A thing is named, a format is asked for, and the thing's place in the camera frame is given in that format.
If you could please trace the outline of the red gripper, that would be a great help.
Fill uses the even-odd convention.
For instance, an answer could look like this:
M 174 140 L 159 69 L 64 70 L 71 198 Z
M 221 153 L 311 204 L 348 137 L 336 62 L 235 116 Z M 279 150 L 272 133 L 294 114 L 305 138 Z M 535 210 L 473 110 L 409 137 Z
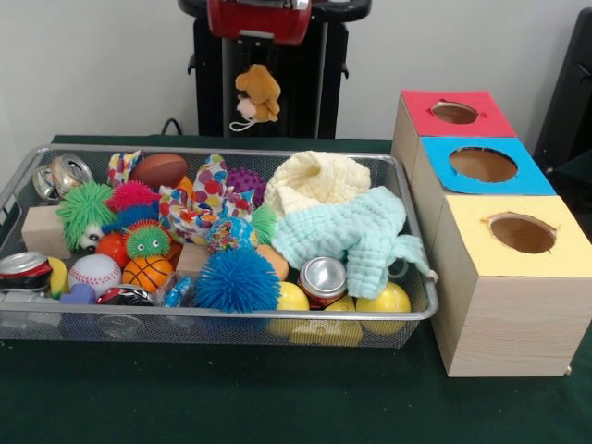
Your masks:
M 274 45 L 299 45 L 310 22 L 310 2 L 303 1 L 207 1 L 210 30 L 216 37 L 240 39 L 240 73 L 252 64 L 253 41 L 263 38 L 261 61 L 274 71 Z

